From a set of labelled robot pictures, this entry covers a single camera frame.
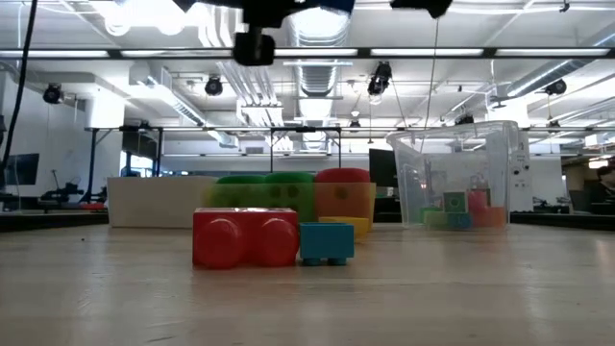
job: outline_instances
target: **plastic storage container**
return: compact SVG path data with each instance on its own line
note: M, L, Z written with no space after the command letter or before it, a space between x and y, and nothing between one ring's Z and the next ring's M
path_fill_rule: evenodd
M389 135L405 227L503 228L508 223L513 121Z

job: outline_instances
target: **yellow toy block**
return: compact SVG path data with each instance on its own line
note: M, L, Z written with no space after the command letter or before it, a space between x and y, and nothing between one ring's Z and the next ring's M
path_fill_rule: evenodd
M355 227L355 241L360 241L364 238L370 229L370 221L363 217L347 217L347 216L321 216L318 222L341 222L353 225Z

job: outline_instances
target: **desk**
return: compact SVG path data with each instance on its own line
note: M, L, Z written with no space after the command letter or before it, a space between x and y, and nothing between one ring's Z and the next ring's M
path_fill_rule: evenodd
M615 233L376 225L345 267L195 270L191 232L0 234L3 346L609 345Z

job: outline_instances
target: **ceiling light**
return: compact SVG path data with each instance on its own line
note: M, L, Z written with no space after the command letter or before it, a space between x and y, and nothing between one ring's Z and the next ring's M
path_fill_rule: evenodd
M21 50L2 50L0 58L21 58ZM109 54L104 50L31 50L30 58L108 58Z
M196 127L168 127L168 128L163 128L164 131L170 131L170 132L197 132L197 131L203 131L202 128L196 128Z
M341 33L350 22L349 16L345 13L323 10L319 7L296 12L289 19L293 30L300 35L317 38L333 37Z
M607 167L608 166L608 161L607 160L589 161L589 163L587 165L591 169L598 169L600 167Z
M307 62L307 61L294 61L283 62L284 66L306 66L306 67L335 67L335 66L352 66L353 62Z
M220 127L220 128L214 128L216 131L247 131L247 132L269 132L271 131L271 128L267 128L267 127L238 127L238 128L232 128L232 127Z
M193 158L198 157L199 154L162 154L165 157L169 158Z
M480 48L378 48L372 49L372 56L410 56L410 57L422 57L422 56L472 56L476 57L482 54Z
M230 58L233 54L231 49L207 48L207 49L125 49L120 54L126 58Z
M352 48L278 48L276 57L351 57L357 54Z
M526 49L498 49L496 56L584 56L584 57L601 57L605 56L610 49L608 48L526 48Z

